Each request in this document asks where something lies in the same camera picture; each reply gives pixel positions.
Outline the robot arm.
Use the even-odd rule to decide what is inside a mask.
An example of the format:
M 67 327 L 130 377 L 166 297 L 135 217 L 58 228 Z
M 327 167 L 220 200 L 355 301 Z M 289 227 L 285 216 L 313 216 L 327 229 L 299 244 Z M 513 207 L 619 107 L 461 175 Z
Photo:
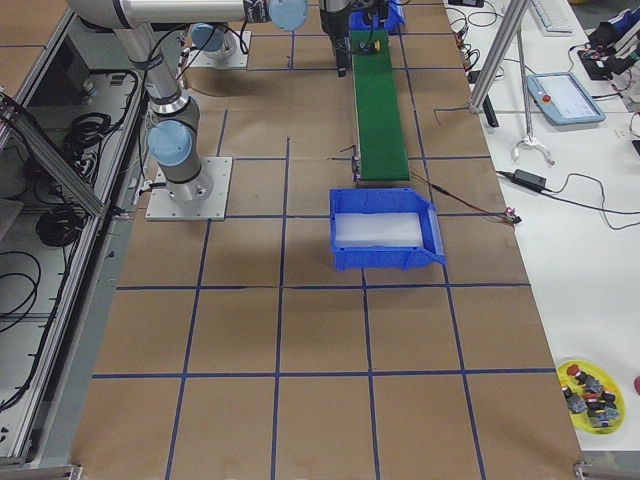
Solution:
M 305 1 L 71 1 L 81 18 L 114 31 L 130 62 L 147 75 L 147 92 L 158 124 L 148 134 L 149 150 L 165 176 L 170 197 L 199 202 L 214 180 L 197 154 L 199 107 L 181 87 L 154 39 L 153 23 L 273 22 L 294 31 L 306 21 Z
M 294 31 L 307 18 L 306 1 L 71 1 L 69 6 L 89 22 L 110 29 L 133 29 L 145 23 L 274 23 Z M 330 38 L 340 77 L 347 73 L 351 4 L 348 1 L 318 3 L 321 28 Z

